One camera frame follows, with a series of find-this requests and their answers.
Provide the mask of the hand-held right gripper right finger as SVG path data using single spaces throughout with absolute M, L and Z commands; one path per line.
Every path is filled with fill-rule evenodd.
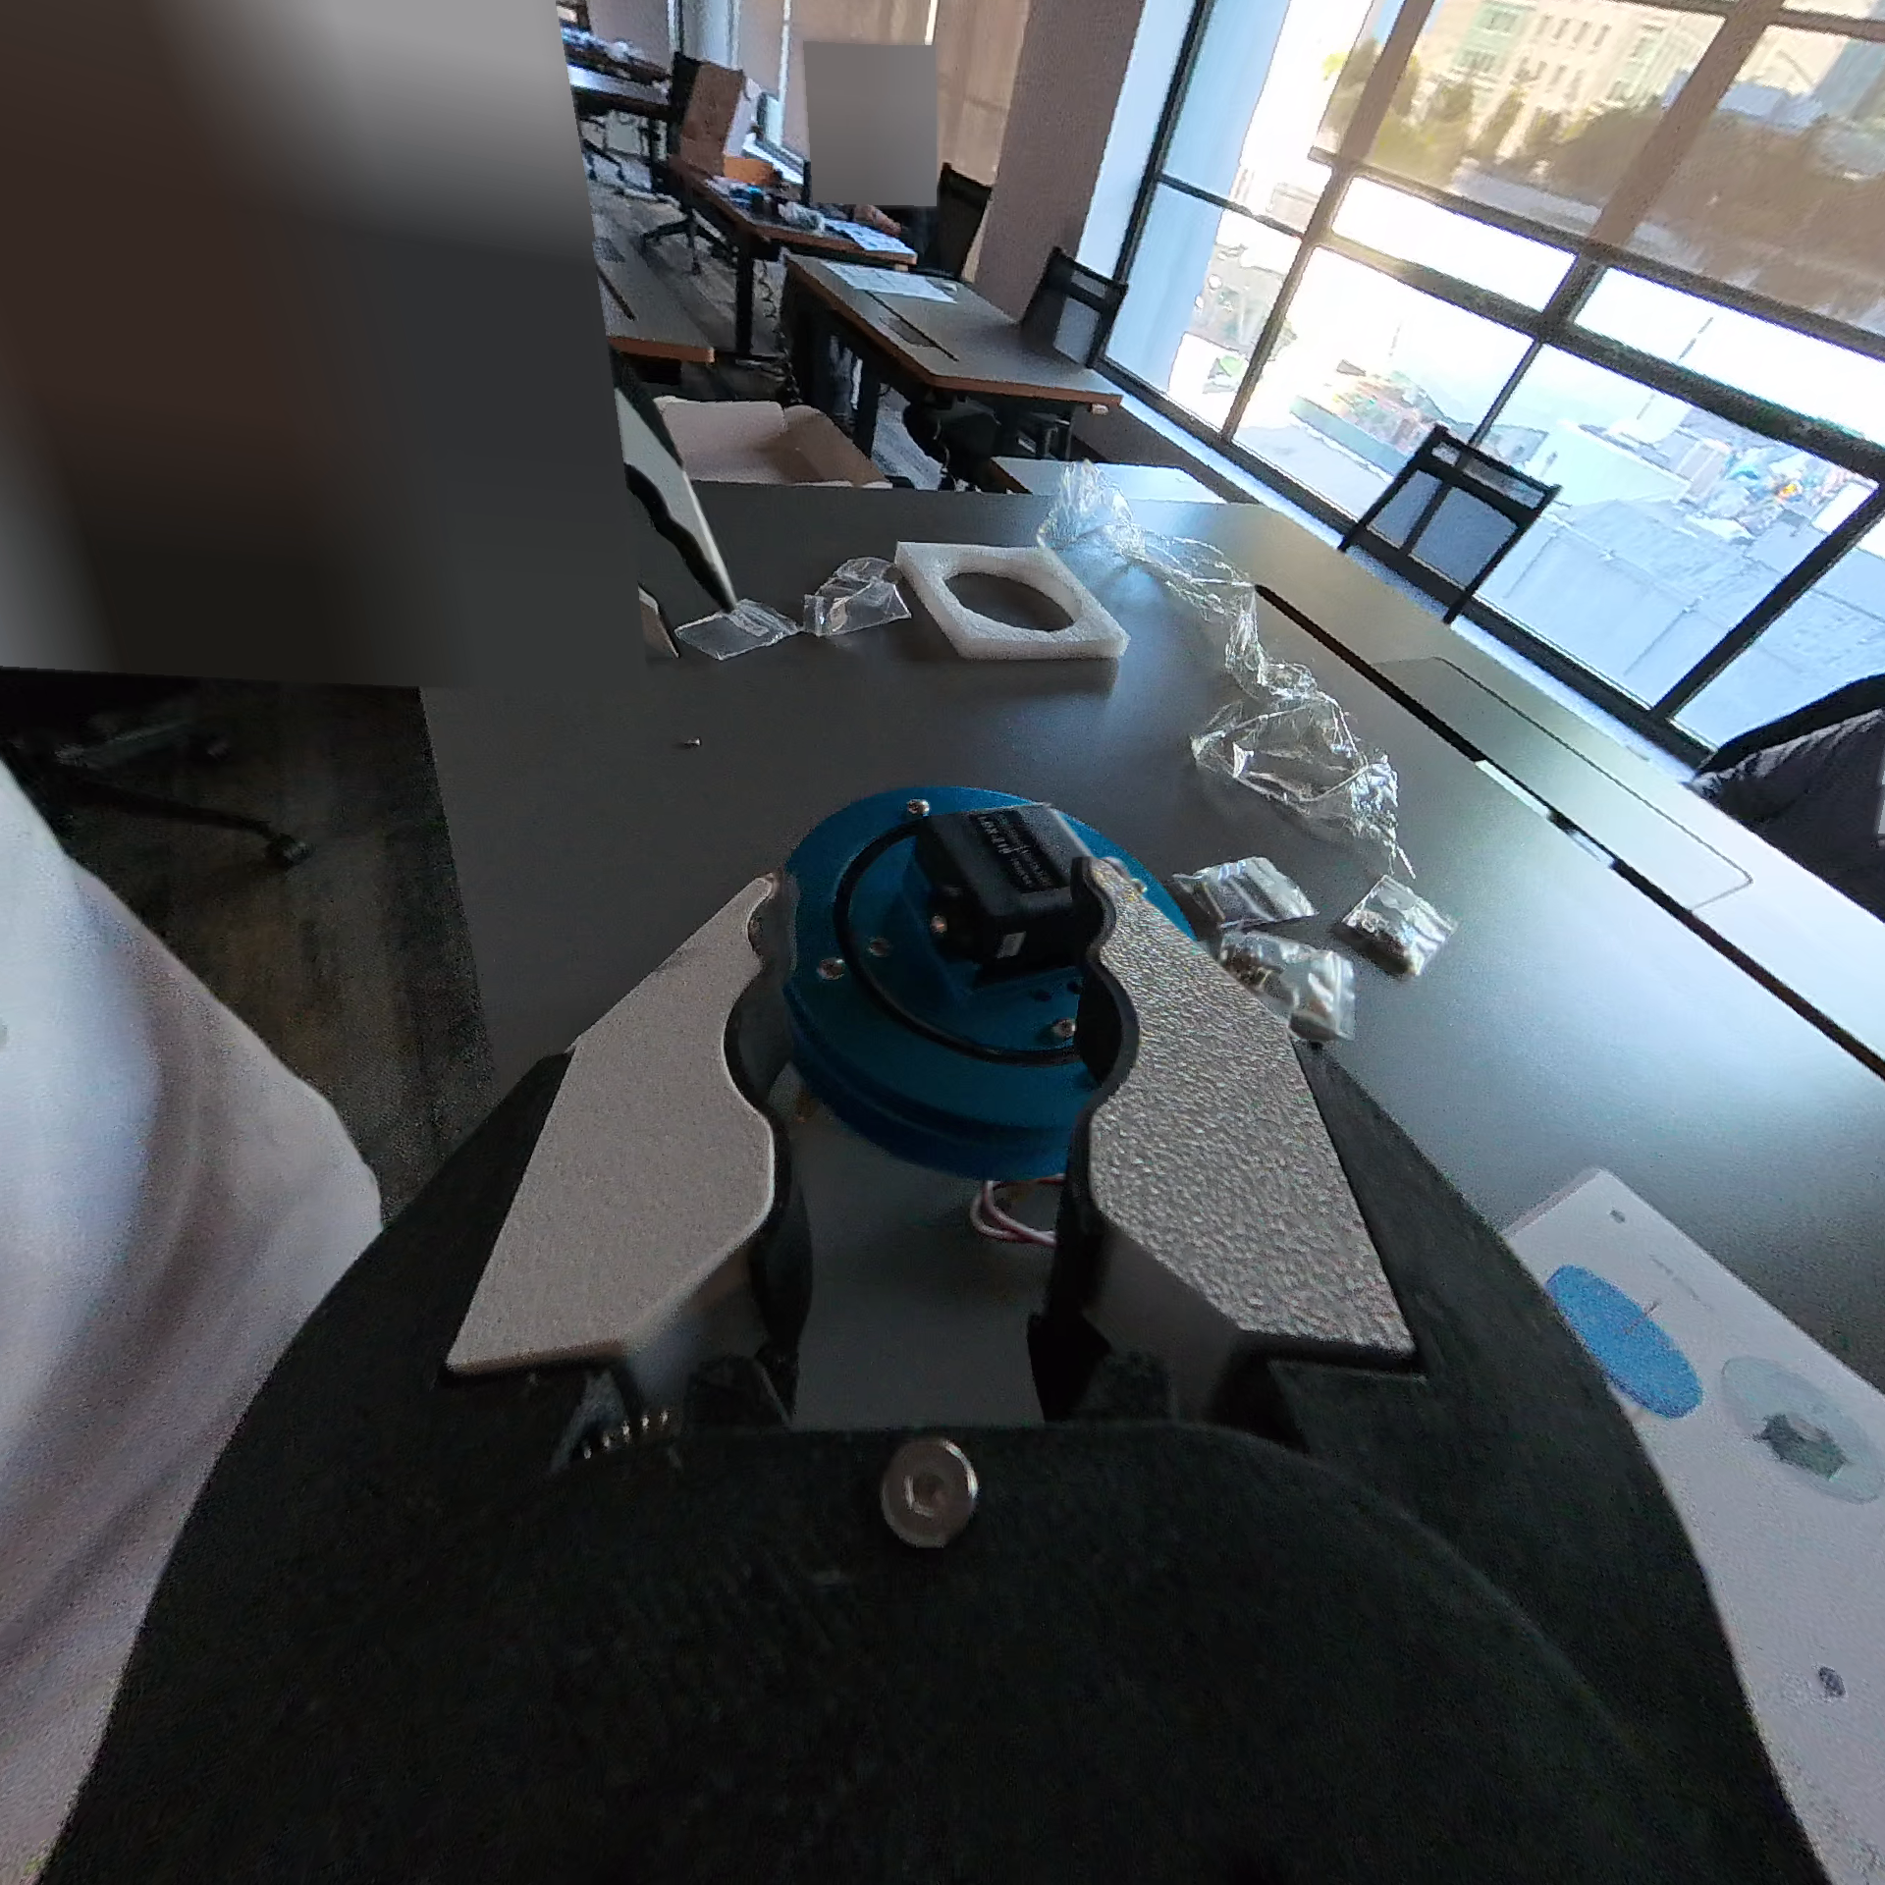
M 1074 864 L 1070 1126 L 1034 1395 L 1070 1421 L 1112 1375 L 1182 1421 L 1240 1413 L 1272 1363 L 1419 1359 L 1286 1024 L 1112 860 Z

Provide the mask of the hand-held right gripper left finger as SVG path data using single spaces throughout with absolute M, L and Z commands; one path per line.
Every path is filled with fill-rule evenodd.
M 771 1106 L 795 884 L 747 884 L 566 1054 L 446 1369 L 620 1363 L 645 1405 L 743 1355 L 791 1407 L 809 1213 Z

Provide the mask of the small clear screw bag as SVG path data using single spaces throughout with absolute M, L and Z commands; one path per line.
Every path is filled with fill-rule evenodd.
M 1216 932 L 1270 928 L 1316 916 L 1316 906 L 1302 888 L 1262 856 L 1174 874 L 1170 888 Z
M 899 571 L 883 559 L 845 561 L 803 601 L 803 633 L 837 639 L 909 621 Z
M 801 621 L 759 601 L 735 601 L 731 607 L 673 627 L 671 639 L 683 651 L 727 663 L 789 641 L 801 631 Z
M 1419 978 L 1455 932 L 1455 922 L 1393 876 L 1380 876 L 1334 926 L 1334 934 L 1393 978 Z
M 1354 1038 L 1354 966 L 1334 950 L 1244 928 L 1218 938 L 1216 960 L 1298 1040 Z

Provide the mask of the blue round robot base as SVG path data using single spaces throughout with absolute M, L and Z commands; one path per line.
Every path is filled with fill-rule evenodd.
M 979 1184 L 1052 1182 L 1094 1082 L 1074 1048 L 1074 862 L 1148 866 L 1048 805 L 977 789 L 861 799 L 793 850 L 793 1066 L 843 1128 Z

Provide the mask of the wooden-edged office desk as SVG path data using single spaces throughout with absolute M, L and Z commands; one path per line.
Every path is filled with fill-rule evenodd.
M 673 296 L 661 270 L 610 240 L 594 240 L 592 252 L 602 330 L 614 356 L 659 384 L 675 384 L 681 368 L 705 370 L 715 364 L 713 346 Z
M 729 180 L 707 176 L 691 166 L 675 166 L 681 202 L 701 222 L 729 256 L 733 272 L 733 358 L 747 362 L 755 356 L 751 324 L 759 264 L 777 262 L 789 254 L 815 256 L 825 262 L 855 262 L 869 268 L 907 272 L 915 268 L 915 252 L 895 240 L 883 248 L 859 244 L 835 224 L 811 228 L 805 218 L 781 222 L 763 208 L 743 204 Z
M 811 332 L 857 364 L 849 436 L 867 457 L 883 390 L 909 408 L 965 400 L 1062 422 L 1122 402 L 1102 376 L 1026 336 L 1020 322 L 959 282 L 797 256 L 787 262 L 785 282 Z

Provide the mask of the dark grey desk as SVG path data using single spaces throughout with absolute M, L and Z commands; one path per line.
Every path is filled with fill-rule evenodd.
M 498 1090 L 891 789 L 1042 801 L 1160 878 L 1264 854 L 1352 908 L 1374 872 L 1348 848 L 1192 765 L 1228 683 L 1210 639 L 1136 571 L 1086 583 L 1118 663 L 967 663 L 913 617 L 727 663 L 630 649 L 610 689 L 426 693 Z M 1419 978 L 1362 978 L 1354 1080 L 1489 1225 L 1607 1172 L 1880 1387 L 1880 1074 L 1294 623 L 1264 639 L 1386 753 L 1455 922 Z

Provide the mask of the grey neighbouring desk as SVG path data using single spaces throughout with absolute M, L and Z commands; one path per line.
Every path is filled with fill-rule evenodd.
M 1878 920 L 1364 561 L 1260 503 L 1234 503 L 1210 519 L 1236 565 L 1290 623 L 1567 832 L 1589 838 L 1709 948 L 1882 1072 Z

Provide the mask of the open cardboard box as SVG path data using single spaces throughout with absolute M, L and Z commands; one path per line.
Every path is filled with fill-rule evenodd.
M 693 483 L 891 487 L 873 459 L 813 408 L 677 396 L 659 396 L 653 406 Z

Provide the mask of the black office chair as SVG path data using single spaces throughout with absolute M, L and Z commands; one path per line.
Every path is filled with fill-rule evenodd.
M 697 72 L 697 61 L 685 55 L 671 59 L 665 106 L 657 120 L 659 128 L 647 128 L 645 132 L 647 186 L 657 198 L 669 198 L 677 204 L 677 218 L 647 226 L 635 238 L 641 254 L 671 238 L 683 238 L 693 272 L 697 272 L 693 202 L 679 172 L 693 166 L 689 112 Z

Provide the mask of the crumpled clear plastic wrap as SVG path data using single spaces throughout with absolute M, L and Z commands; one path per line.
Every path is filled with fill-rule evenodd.
M 1102 465 L 1072 459 L 1058 463 L 1056 471 L 1056 491 L 1034 533 L 1040 549 L 1054 555 L 1106 551 L 1196 607 L 1228 605 L 1256 587 L 1208 541 L 1144 529 Z
M 1268 599 L 1248 585 L 1224 615 L 1222 669 L 1234 697 L 1190 737 L 1192 765 L 1284 813 L 1312 836 L 1348 844 L 1380 876 L 1411 876 L 1399 842 L 1397 775 L 1314 675 L 1274 655 Z

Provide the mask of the person's white sweatshirt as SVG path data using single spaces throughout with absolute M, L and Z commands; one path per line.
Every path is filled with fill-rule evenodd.
M 3 1882 L 55 1846 L 229 1435 L 380 1227 L 332 1106 L 3 773 Z

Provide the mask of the white paper sheet blue spot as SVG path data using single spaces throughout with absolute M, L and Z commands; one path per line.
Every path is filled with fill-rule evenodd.
M 1503 1239 L 1655 1463 L 1824 1876 L 1880 1882 L 1880 1393 L 1611 1174 Z

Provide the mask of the dark jacket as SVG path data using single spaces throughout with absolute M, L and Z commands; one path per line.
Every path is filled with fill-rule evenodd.
M 1695 791 L 1852 902 L 1880 904 L 1882 713 L 1753 753 Z

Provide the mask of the black slatted chair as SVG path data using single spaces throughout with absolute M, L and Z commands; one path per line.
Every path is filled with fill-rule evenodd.
M 1451 623 L 1559 493 L 1435 428 L 1338 551 L 1397 575 Z

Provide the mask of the black-framed window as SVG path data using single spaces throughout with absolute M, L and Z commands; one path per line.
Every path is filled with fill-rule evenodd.
M 1176 5 L 1106 366 L 1332 527 L 1555 497 L 1469 621 L 1675 743 L 1880 673 L 1882 9 Z

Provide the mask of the white foam frame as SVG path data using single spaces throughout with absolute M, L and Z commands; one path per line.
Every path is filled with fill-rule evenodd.
M 893 567 L 953 653 L 971 663 L 1108 663 L 1118 621 L 1048 549 L 905 541 Z

